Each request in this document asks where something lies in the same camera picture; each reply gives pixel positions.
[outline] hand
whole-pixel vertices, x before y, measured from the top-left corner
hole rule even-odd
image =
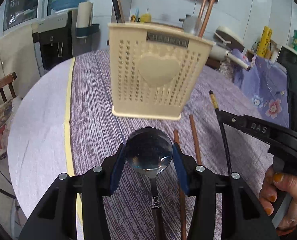
[[[268,215],[273,213],[271,202],[276,201],[276,188],[287,191],[292,197],[287,214],[279,224],[279,229],[286,230],[297,225],[297,176],[274,173],[272,166],[268,168],[260,191],[259,201]]]

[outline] spoon bowl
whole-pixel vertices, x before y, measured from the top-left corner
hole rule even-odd
[[[142,127],[127,139],[125,156],[130,166],[150,179],[164,171],[172,160],[170,138],[154,127]]]

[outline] beige plastic basket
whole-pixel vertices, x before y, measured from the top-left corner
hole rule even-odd
[[[179,120],[213,43],[172,27],[108,26],[112,113]]]

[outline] window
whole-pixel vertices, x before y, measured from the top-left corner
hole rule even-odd
[[[4,31],[37,17],[38,0],[6,0]]]

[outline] spoon handle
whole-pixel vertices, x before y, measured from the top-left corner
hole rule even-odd
[[[165,240],[165,231],[163,226],[163,216],[161,203],[159,201],[158,187],[156,186],[156,178],[150,179],[152,194],[152,214],[155,225],[156,240]]]
[[[156,240],[165,240],[165,231],[163,226],[163,216],[161,208],[152,208],[153,220],[155,225]]]

